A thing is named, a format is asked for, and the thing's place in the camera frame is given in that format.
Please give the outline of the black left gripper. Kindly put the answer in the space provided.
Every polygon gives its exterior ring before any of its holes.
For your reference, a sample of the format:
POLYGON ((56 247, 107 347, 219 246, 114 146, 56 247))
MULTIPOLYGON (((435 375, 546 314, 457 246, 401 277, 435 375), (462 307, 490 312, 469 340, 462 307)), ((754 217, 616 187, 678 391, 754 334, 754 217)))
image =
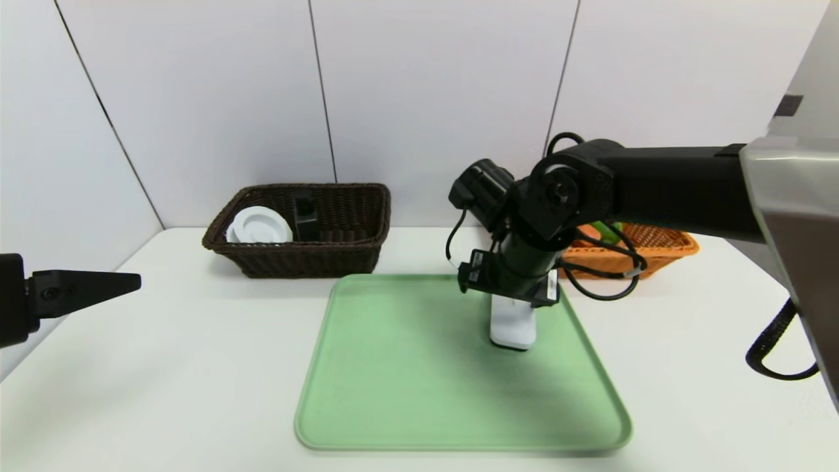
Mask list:
POLYGON ((26 279, 20 254, 1 254, 1 349, 24 343, 42 319, 59 319, 141 287, 137 273, 36 271, 26 279))

